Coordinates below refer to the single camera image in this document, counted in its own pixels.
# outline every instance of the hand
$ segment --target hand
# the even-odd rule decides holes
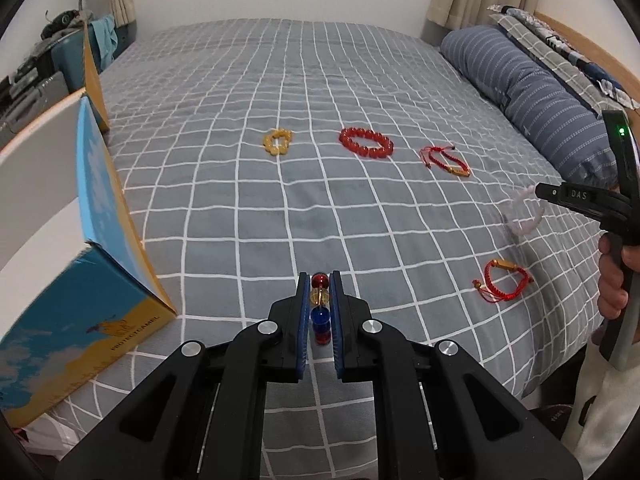
[[[607,235],[598,242],[600,253],[600,279],[598,280],[598,309],[606,319],[616,319],[626,307],[628,294],[622,290],[622,270],[614,263],[610,256],[610,243]],[[622,249],[622,260],[625,265],[635,272],[640,272],[640,246],[625,246]],[[636,331],[634,341],[640,340],[640,328]]]

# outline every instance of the wooden headboard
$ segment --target wooden headboard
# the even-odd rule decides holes
[[[558,22],[558,20],[554,20],[552,17],[542,14],[541,12],[535,12],[535,15],[543,22],[547,22],[558,34],[564,36],[578,52],[603,67],[604,70],[620,82],[625,91],[631,95],[633,99],[640,102],[640,80],[609,52],[593,43],[593,41],[580,34],[580,32],[573,30],[571,27],[567,27],[564,23]],[[640,144],[640,110],[626,110],[626,114],[629,117],[629,124],[634,133],[634,137]]]

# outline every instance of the gray plaid bedsheet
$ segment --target gray plaid bedsheet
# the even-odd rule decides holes
[[[507,231],[513,193],[559,176],[419,40],[345,23],[203,23],[134,44],[102,84],[108,147],[180,316],[52,410],[81,434],[181,342],[215,345],[263,319],[302,270],[340,270],[376,318],[411,340],[455,339],[516,396],[600,323],[597,225],[550,206],[527,238]],[[343,126],[390,136],[393,156],[354,156]],[[277,158],[262,147],[276,127],[294,132]],[[431,143],[454,143],[472,176],[425,168],[417,152]],[[536,281],[494,305],[472,280],[497,257]],[[264,478],[374,477],[371,387],[339,383],[332,360],[310,344],[302,383],[269,386]]]

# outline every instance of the cardboard box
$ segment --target cardboard box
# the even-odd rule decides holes
[[[18,428],[175,311],[137,238],[84,90],[0,153],[0,204],[0,408]]]

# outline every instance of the gray suitcase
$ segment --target gray suitcase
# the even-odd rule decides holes
[[[62,72],[25,90],[0,117],[0,150],[27,124],[68,94]]]

